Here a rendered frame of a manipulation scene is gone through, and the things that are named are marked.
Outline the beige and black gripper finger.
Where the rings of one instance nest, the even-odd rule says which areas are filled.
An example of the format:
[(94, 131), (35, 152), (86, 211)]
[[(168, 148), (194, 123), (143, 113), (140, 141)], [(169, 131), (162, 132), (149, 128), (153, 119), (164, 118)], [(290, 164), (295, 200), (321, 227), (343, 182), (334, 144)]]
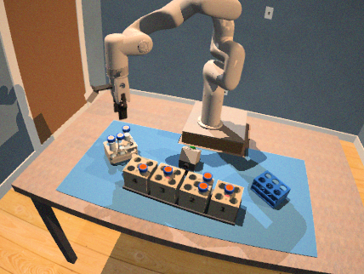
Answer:
[[(128, 118), (128, 114), (127, 114), (127, 101), (125, 98), (125, 94), (121, 94), (121, 98), (122, 98), (122, 102), (120, 102), (120, 105), (118, 105), (119, 111), (118, 111), (118, 116), (119, 116), (119, 120), (123, 120), (123, 119), (127, 119)], [(122, 104), (122, 106), (121, 106)]]
[(115, 102), (115, 100), (113, 99), (113, 105), (114, 105), (114, 112), (118, 112), (119, 108), (118, 108), (118, 104)]

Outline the light blue bench mat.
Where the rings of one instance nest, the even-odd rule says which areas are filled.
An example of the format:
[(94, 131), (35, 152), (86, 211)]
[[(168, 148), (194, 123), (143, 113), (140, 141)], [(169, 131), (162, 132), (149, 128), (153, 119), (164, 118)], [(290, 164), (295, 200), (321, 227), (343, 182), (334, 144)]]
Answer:
[[(122, 126), (138, 146), (138, 156), (179, 167), (184, 146), (181, 134), (113, 120), (57, 187), (69, 196), (159, 225), (258, 248), (317, 258), (316, 234), (304, 160), (246, 149), (246, 157), (202, 150), (192, 173), (213, 174), (218, 180), (242, 186), (242, 201), (235, 225), (172, 207), (122, 188), (123, 170), (132, 159), (110, 164), (103, 142), (117, 138)], [(181, 168), (184, 169), (184, 168)], [(291, 188), (287, 198), (272, 208), (250, 188), (253, 179), (268, 170)]]

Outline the clear conical tube with red liquid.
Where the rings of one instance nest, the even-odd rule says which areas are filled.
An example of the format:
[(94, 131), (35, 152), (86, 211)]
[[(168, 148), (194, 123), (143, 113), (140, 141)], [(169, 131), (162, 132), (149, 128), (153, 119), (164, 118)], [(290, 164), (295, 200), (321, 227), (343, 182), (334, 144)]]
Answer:
[(230, 197), (232, 193), (234, 192), (235, 187), (232, 184), (226, 184), (224, 188), (224, 194), (227, 197)]

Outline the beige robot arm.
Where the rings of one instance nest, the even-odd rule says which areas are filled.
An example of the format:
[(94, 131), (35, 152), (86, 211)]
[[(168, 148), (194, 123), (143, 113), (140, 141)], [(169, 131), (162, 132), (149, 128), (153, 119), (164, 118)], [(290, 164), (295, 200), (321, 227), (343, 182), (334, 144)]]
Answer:
[[(203, 68), (204, 89), (202, 114), (197, 123), (205, 129), (218, 129), (225, 90), (233, 90), (240, 81), (245, 51), (241, 44), (233, 42), (234, 20), (242, 12), (238, 0), (173, 0), (171, 3), (136, 20), (123, 34), (105, 37), (106, 73), (110, 77), (128, 74), (128, 55), (148, 54), (154, 31), (173, 29), (199, 13), (213, 19), (210, 60)], [(137, 30), (136, 30), (137, 29)]]

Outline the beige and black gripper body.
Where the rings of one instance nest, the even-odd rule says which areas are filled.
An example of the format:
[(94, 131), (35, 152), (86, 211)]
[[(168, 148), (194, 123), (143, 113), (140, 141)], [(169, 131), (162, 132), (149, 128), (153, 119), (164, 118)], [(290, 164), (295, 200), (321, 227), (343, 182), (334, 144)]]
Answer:
[(120, 77), (108, 77), (110, 78), (110, 84), (112, 86), (112, 88), (110, 89), (111, 96), (113, 97), (115, 102), (120, 105), (120, 101), (122, 100), (121, 94), (123, 93), (125, 94), (126, 101), (130, 102), (128, 74)]

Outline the blue tube rack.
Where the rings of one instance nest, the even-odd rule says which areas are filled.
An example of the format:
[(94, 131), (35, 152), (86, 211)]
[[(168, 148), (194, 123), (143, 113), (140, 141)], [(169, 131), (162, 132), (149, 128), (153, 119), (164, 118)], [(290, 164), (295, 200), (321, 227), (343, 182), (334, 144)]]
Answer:
[[(266, 176), (266, 174), (271, 175), (271, 178), (269, 179)], [(279, 181), (279, 184), (277, 185), (272, 180)], [(262, 183), (262, 182), (264, 182), (264, 183)], [(280, 186), (285, 186), (287, 189), (284, 191)], [(253, 179), (253, 183), (252, 183), (252, 186), (250, 189), (254, 193), (256, 193), (260, 198), (262, 198), (267, 204), (269, 204), (272, 208), (275, 208), (277, 205), (279, 205), (281, 202), (283, 202), (287, 198), (287, 195), (291, 190), (291, 188), (289, 188), (287, 185), (285, 185), (283, 182), (281, 182), (279, 179), (277, 179), (268, 170), (266, 170), (261, 175), (259, 175), (258, 177)]]

